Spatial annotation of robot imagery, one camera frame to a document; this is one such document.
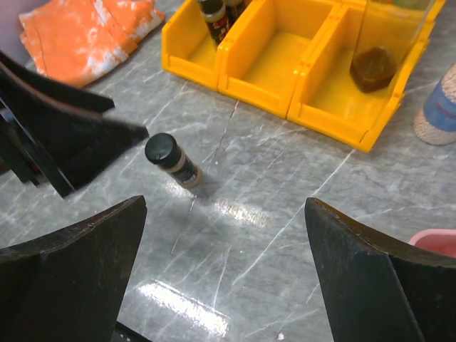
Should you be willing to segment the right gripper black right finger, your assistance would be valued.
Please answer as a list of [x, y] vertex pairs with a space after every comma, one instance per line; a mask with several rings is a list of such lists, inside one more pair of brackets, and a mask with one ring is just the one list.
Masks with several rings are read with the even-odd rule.
[[335, 341], [454, 341], [455, 258], [310, 197], [305, 221]]

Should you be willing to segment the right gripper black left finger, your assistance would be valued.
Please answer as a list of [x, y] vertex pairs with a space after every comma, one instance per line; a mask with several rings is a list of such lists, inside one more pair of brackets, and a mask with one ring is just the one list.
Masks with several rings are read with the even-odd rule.
[[110, 341], [146, 215], [138, 195], [1, 249], [1, 340]]

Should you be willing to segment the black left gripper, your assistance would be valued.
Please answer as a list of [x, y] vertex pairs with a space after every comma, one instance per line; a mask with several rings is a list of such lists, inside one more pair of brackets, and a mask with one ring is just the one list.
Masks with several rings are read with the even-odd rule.
[[15, 104], [1, 89], [1, 164], [22, 183], [50, 183], [67, 197], [148, 137], [147, 128], [104, 117], [109, 97], [30, 71], [1, 52], [1, 64], [32, 90], [66, 105]]

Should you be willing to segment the small black cap shaker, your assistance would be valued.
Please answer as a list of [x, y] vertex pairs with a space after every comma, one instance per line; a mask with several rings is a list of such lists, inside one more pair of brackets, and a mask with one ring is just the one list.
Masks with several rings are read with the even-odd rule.
[[169, 133], [158, 133], [149, 138], [145, 156], [185, 189], [196, 187], [202, 179], [201, 168], [191, 161]]
[[223, 0], [198, 0], [199, 9], [204, 17], [209, 34], [218, 46], [230, 30], [231, 24]]
[[245, 0], [226, 0], [227, 13], [234, 19], [238, 19], [247, 7]]

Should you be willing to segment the white peppercorn jar silver lid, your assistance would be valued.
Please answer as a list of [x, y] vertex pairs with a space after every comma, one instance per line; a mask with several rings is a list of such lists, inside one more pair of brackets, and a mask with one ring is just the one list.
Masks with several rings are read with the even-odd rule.
[[413, 130], [418, 138], [430, 145], [455, 142], [455, 62], [418, 111]]

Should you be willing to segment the glass oil bottle gold spout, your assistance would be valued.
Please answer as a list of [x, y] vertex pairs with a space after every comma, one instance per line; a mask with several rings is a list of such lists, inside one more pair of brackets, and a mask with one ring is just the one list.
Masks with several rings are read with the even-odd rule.
[[350, 74], [363, 93], [389, 86], [407, 58], [434, 2], [367, 1]]

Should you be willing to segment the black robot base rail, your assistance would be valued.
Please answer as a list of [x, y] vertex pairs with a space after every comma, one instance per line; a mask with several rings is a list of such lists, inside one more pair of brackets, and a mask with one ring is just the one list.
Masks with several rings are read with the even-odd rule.
[[117, 321], [113, 329], [111, 342], [151, 342], [143, 335]]

